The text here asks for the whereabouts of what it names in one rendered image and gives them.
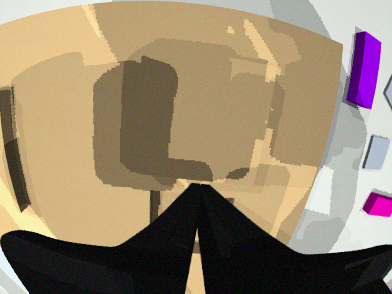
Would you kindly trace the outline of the tan wooden puzzle board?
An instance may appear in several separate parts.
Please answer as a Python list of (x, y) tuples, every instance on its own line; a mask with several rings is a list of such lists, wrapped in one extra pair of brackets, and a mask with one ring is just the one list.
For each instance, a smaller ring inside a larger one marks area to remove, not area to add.
[(0, 26), (0, 239), (115, 247), (192, 183), (288, 246), (316, 180), (343, 44), (185, 2), (107, 2)]

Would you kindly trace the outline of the purple rectangular block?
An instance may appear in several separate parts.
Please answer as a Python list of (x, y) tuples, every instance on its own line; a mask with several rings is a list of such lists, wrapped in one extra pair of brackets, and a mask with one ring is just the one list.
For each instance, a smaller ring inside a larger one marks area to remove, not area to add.
[(347, 100), (357, 106), (371, 108), (379, 74), (381, 42), (367, 31), (357, 32), (353, 66)]

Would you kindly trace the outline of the magenta rectangular block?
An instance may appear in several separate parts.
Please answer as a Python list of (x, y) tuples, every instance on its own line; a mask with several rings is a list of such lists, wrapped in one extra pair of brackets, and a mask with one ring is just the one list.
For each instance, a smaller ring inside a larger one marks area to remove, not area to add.
[(365, 202), (363, 210), (367, 212), (368, 215), (379, 215), (379, 216), (389, 216), (392, 215), (392, 198), (391, 196), (385, 196), (380, 194), (375, 194), (371, 192), (367, 202)]

